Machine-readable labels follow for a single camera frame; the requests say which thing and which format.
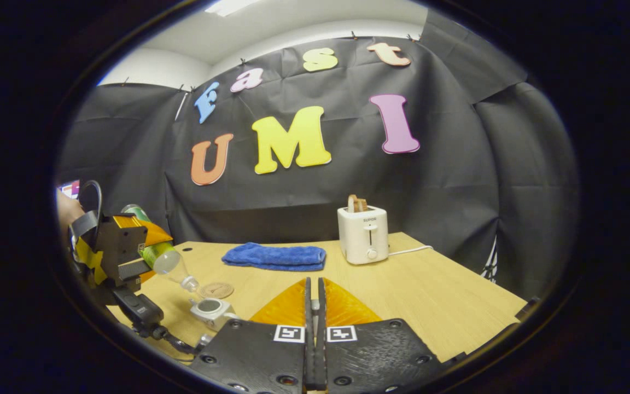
pink letter i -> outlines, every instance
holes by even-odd
[[[403,104],[407,100],[401,95],[377,95],[369,99],[378,107],[386,130],[386,141],[383,152],[387,154],[404,154],[419,149],[419,141],[410,134],[410,127],[403,112]]]

wooden table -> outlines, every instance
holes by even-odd
[[[404,233],[390,234],[390,252],[422,246]],[[242,319],[250,319],[273,297],[298,280],[310,277],[312,298],[317,299],[317,278],[327,277],[348,290],[381,319],[399,317],[407,321],[439,360],[444,362],[460,352],[469,354],[513,322],[527,303],[480,275],[431,249],[398,254],[382,262],[353,265],[347,262],[338,240],[309,244],[327,251],[325,269],[314,272],[285,272],[223,264],[220,258],[235,244],[184,242],[175,248],[182,253],[189,272],[201,285],[228,282],[235,291],[225,300]],[[152,299],[165,312],[162,324],[173,335],[197,344],[203,333],[215,335],[189,309],[190,294],[178,284],[157,275],[142,285],[140,294]],[[130,320],[118,307],[112,313],[124,324]],[[166,354],[187,358],[166,341],[147,339]]]

ceiling light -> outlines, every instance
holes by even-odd
[[[216,2],[215,4],[208,7],[206,9],[206,12],[216,13],[220,16],[226,16],[258,1],[259,0],[220,0],[220,2]]]

white toaster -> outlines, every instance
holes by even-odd
[[[340,246],[352,264],[380,262],[388,258],[388,214],[368,205],[363,212],[337,210]]]

folded towel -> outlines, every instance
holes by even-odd
[[[325,266],[325,254],[317,246],[269,247],[248,242],[228,250],[223,262],[276,271],[319,271]]]

